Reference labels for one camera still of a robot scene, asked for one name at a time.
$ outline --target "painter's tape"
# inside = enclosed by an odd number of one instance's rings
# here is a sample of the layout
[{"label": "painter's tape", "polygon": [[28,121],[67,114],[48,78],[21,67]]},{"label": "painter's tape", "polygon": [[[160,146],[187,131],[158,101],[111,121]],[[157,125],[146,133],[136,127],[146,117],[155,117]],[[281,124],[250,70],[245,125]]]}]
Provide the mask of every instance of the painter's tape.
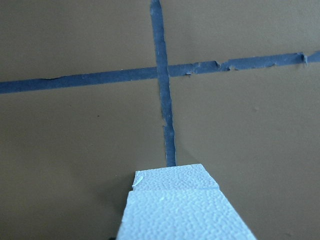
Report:
[{"label": "painter's tape", "polygon": [[[285,66],[294,64],[319,63],[320,51],[310,56],[302,52],[272,56],[257,56],[231,59],[222,64],[217,61],[203,61],[189,64],[170,65],[167,67],[171,77],[192,74],[206,74],[234,70],[248,70]],[[59,89],[96,84],[130,82],[136,80],[155,79],[158,77],[156,67],[146,67],[119,71],[89,73],[82,75],[62,76],[53,79],[28,79],[0,82],[0,94],[17,93],[35,90]]]},{"label": "painter's tape", "polygon": [[0,82],[0,94],[59,89],[96,84],[129,82],[157,78],[156,67],[62,76],[53,79],[29,79]]},{"label": "painter's tape", "polygon": [[176,166],[175,130],[173,127],[172,104],[168,59],[164,36],[164,19],[159,0],[151,0],[150,15],[155,46],[156,70],[160,87],[162,115],[165,120],[164,142],[167,167]]},{"label": "painter's tape", "polygon": [[230,59],[221,64],[217,61],[203,61],[190,64],[171,65],[168,67],[168,71],[171,77],[179,77],[192,74],[226,72],[230,70],[259,69],[272,66],[307,64],[315,62],[320,62],[320,51],[317,51],[310,56],[306,56],[302,52],[297,52],[271,56],[255,56]]}]

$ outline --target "horizontal tape strip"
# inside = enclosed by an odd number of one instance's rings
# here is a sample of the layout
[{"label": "horizontal tape strip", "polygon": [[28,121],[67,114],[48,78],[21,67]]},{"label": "horizontal tape strip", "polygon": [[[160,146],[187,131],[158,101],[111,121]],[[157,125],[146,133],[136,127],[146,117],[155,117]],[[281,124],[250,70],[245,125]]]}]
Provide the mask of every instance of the horizontal tape strip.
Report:
[{"label": "horizontal tape strip", "polygon": [[[298,52],[272,56],[257,56],[231,59],[222,64],[218,63],[217,61],[204,61],[190,64],[169,65],[168,72],[171,77],[178,77],[192,74],[225,72],[232,69],[247,70],[268,68],[272,66],[285,66],[318,62],[320,62],[320,51],[317,51],[310,56],[306,56],[302,52]],[[156,79],[157,77],[158,74],[156,67],[146,67],[119,71],[62,76],[53,79],[38,78],[19,81],[6,81],[0,82],[0,94],[117,82],[129,82],[136,80]]]}]

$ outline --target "foam block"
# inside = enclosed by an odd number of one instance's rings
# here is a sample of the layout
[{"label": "foam block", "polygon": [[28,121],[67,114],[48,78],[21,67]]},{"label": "foam block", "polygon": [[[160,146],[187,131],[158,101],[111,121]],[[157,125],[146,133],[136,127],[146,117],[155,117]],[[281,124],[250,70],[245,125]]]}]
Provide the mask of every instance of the foam block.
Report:
[{"label": "foam block", "polygon": [[136,171],[132,188],[142,190],[219,189],[201,164]]},{"label": "foam block", "polygon": [[255,239],[201,164],[137,171],[134,182],[117,240]]}]

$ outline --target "brown surface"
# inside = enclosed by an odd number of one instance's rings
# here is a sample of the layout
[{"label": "brown surface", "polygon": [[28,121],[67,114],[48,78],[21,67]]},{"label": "brown surface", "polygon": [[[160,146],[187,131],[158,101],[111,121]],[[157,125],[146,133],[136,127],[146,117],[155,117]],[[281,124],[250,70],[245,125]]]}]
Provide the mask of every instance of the brown surface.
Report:
[{"label": "brown surface", "polygon": [[0,82],[156,65],[149,0],[0,1]]},{"label": "brown surface", "polygon": [[171,80],[177,163],[202,163],[258,239],[320,236],[319,67]]},{"label": "brown surface", "polygon": [[166,166],[155,79],[0,102],[2,240],[115,237],[135,171]]},{"label": "brown surface", "polygon": [[320,50],[317,0],[162,0],[169,64]]}]

